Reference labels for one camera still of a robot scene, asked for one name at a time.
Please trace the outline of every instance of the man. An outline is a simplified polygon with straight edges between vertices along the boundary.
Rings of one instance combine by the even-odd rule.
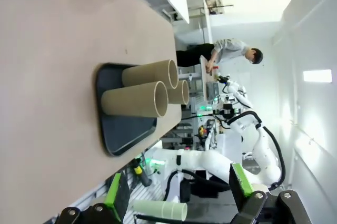
[[[247,44],[237,39],[223,39],[215,44],[200,44],[186,51],[176,51],[177,64],[181,67],[189,67],[200,63],[203,55],[208,63],[206,70],[209,73],[213,64],[244,56],[252,64],[259,64],[263,59],[263,53],[256,48],[249,48]]]

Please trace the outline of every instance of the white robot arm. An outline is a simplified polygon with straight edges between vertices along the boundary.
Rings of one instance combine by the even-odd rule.
[[[272,133],[263,126],[256,112],[251,110],[253,106],[247,99],[245,88],[240,87],[237,83],[232,82],[228,78],[222,77],[222,80],[225,80],[224,84],[227,86],[228,93],[233,94],[243,106],[243,112],[238,115],[233,115],[226,123],[231,129],[241,134],[245,128],[254,125],[259,133],[259,138],[252,150],[252,154],[260,166],[261,171],[257,175],[247,170],[244,170],[244,172],[251,184],[264,184],[270,189],[274,189],[283,182],[285,176],[284,162],[277,141]],[[268,136],[272,138],[279,152],[283,172],[281,172],[278,166],[278,159],[269,147]],[[186,169],[191,171],[206,170],[223,181],[229,182],[230,164],[232,161],[216,150],[209,150],[207,147],[205,151],[154,148],[147,153],[147,158],[164,164],[157,168],[161,170],[162,179],[167,178],[174,170]]]

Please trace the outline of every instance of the green light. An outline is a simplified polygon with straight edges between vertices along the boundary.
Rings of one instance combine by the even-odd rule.
[[[159,160],[154,160],[154,159],[152,159],[150,163],[155,164],[155,165],[165,165],[165,161],[159,161]]]

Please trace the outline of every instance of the black tray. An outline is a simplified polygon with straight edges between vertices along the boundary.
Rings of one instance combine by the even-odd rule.
[[[101,136],[107,153],[119,156],[154,132],[157,118],[107,115],[101,108],[106,90],[124,87],[122,72],[132,65],[103,64],[96,73],[95,93]]]

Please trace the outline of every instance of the cardboard tube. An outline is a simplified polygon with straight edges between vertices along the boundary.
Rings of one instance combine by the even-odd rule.
[[[174,89],[167,89],[168,103],[187,105],[190,100],[190,92],[187,81],[180,80]]]
[[[178,70],[173,60],[130,67],[122,73],[124,86],[135,86],[156,81],[162,81],[167,88],[177,87]]]
[[[159,81],[105,91],[101,105],[107,115],[163,117],[168,100],[166,87]]]
[[[169,201],[135,200],[132,208],[136,212],[165,219],[184,221],[187,216],[187,204]]]

